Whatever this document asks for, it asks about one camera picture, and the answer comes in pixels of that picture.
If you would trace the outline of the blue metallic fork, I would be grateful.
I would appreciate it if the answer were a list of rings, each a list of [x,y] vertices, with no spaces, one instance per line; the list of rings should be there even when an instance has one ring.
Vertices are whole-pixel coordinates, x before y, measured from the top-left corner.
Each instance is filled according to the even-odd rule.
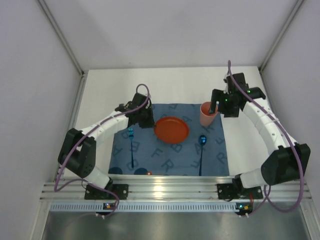
[[[130,127],[128,128],[128,137],[130,139],[130,147],[131,147],[131,168],[134,168],[134,156],[133,156],[133,139],[134,139],[134,131]]]

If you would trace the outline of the pink plastic cup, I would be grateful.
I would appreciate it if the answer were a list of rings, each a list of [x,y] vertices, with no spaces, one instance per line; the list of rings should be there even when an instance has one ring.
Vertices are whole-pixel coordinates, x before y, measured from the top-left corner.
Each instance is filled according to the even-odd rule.
[[[214,113],[210,113],[210,107],[211,103],[209,101],[200,106],[199,122],[204,127],[208,127],[218,114],[218,106],[216,106]]]

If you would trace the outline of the orange-red plate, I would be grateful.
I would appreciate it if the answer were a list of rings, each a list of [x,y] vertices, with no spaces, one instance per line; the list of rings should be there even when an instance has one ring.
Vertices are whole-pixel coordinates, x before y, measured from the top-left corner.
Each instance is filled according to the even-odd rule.
[[[188,125],[180,118],[167,116],[155,123],[156,137],[166,144],[179,144],[189,136]]]

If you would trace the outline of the blue lettered placemat cloth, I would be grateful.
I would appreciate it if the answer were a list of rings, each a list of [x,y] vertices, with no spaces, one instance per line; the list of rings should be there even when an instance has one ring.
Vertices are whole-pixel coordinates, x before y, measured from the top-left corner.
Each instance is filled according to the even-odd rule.
[[[153,117],[182,119],[189,127],[186,140],[168,144],[159,140],[152,128],[133,129],[133,159],[131,167],[131,141],[128,130],[115,134],[108,172],[119,175],[198,176],[201,157],[199,137],[205,135],[203,147],[202,176],[229,175],[228,157],[223,124],[217,114],[209,126],[200,124],[200,104],[154,104]]]

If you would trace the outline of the blue metallic spoon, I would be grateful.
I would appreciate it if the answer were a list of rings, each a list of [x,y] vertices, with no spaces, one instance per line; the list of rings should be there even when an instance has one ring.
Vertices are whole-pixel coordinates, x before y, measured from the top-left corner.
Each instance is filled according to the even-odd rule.
[[[200,145],[200,160],[199,160],[199,171],[198,171],[198,175],[201,176],[202,175],[202,161],[203,161],[203,149],[204,149],[204,146],[206,145],[207,143],[207,137],[205,135],[201,135],[199,138],[198,138],[198,143]]]

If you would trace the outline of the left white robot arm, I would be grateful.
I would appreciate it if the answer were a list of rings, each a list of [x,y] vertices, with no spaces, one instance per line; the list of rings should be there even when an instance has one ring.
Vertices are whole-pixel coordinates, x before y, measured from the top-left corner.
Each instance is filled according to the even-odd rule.
[[[97,147],[136,124],[142,129],[155,127],[150,97],[138,92],[105,119],[80,130],[68,130],[57,159],[61,169],[66,168],[99,190],[107,189],[112,180],[96,166]]]

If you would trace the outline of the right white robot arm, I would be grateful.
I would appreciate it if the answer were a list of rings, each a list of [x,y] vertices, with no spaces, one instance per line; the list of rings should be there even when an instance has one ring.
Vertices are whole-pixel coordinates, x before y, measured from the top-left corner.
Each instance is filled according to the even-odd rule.
[[[305,175],[311,149],[299,144],[280,124],[272,112],[266,95],[259,87],[249,87],[244,73],[227,74],[224,90],[214,89],[209,112],[226,118],[237,118],[243,112],[264,141],[268,158],[255,170],[237,174],[232,183],[243,192],[262,185],[274,186]]]

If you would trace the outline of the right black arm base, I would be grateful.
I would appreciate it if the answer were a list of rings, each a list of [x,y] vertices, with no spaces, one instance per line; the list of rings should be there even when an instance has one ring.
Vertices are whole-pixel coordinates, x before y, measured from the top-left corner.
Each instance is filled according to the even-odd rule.
[[[218,199],[230,202],[232,200],[261,200],[263,198],[260,186],[253,188],[244,188],[238,190],[232,183],[218,183],[217,185]]]

